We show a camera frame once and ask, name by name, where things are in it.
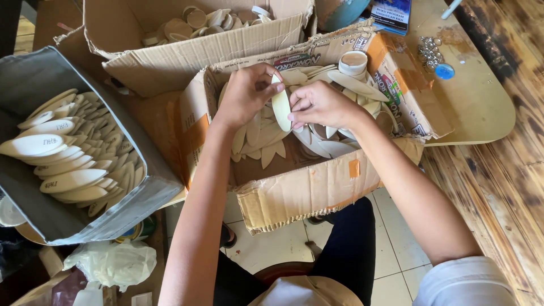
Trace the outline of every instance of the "white plastic bag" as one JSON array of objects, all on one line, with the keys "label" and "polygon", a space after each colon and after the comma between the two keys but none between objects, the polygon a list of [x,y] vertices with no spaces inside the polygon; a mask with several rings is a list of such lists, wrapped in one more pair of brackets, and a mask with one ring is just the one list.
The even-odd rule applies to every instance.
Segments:
[{"label": "white plastic bag", "polygon": [[64,260],[64,270],[77,266],[87,281],[117,285],[119,291],[125,292],[128,286],[146,280],[156,264],[157,252],[141,241],[96,241],[77,247]]}]

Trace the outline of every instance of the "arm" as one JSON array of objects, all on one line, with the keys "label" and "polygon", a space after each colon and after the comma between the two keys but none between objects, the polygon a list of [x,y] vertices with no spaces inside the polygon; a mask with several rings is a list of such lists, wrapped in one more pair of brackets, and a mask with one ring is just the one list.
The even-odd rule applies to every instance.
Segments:
[{"label": "arm", "polygon": [[297,89],[290,102],[293,113],[289,119],[294,128],[312,122],[347,128],[355,135],[433,265],[482,255],[453,203],[380,130],[364,108],[325,82]]},{"label": "arm", "polygon": [[258,64],[231,75],[174,231],[159,305],[212,305],[232,141],[285,88],[270,85],[274,73],[279,75],[274,67]]}]

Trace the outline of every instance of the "chair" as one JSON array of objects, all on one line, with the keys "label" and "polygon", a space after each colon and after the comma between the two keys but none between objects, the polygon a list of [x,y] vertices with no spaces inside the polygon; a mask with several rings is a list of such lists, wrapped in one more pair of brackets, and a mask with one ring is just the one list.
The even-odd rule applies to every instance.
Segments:
[{"label": "chair", "polygon": [[319,255],[321,254],[322,250],[313,241],[308,241],[308,242],[305,242],[304,244],[312,252],[312,255],[314,257],[314,262],[306,262],[306,261],[282,262],[280,264],[276,264],[276,265],[260,270],[259,272],[255,273],[255,277],[258,278],[263,283],[270,286],[272,285],[273,282],[275,282],[280,277],[308,275],[308,273],[310,273],[310,271],[313,269],[313,265],[315,261],[317,260],[317,258],[319,257]]}]

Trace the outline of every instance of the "gray storage box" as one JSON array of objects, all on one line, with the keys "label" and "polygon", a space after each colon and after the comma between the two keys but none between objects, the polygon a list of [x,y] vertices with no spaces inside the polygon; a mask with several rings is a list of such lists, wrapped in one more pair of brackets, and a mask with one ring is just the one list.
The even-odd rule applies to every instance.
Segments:
[{"label": "gray storage box", "polygon": [[98,218],[75,204],[61,203],[39,190],[34,167],[0,155],[0,188],[49,244],[114,239],[167,203],[183,188],[145,131],[117,102],[117,93],[73,66],[54,47],[0,59],[0,143],[16,137],[17,124],[57,94],[77,88],[94,91],[143,159],[143,182]]}]

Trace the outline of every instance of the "black pants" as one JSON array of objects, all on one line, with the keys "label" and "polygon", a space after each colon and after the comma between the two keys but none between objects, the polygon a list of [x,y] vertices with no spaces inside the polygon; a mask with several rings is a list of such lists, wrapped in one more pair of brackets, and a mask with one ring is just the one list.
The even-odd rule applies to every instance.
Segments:
[{"label": "black pants", "polygon": [[[353,291],[364,306],[370,306],[376,262],[372,203],[367,198],[361,198],[354,205],[322,217],[334,226],[308,276],[334,279]],[[229,238],[228,230],[223,227],[221,245]],[[219,252],[214,305],[247,306],[267,289],[265,284]]]}]

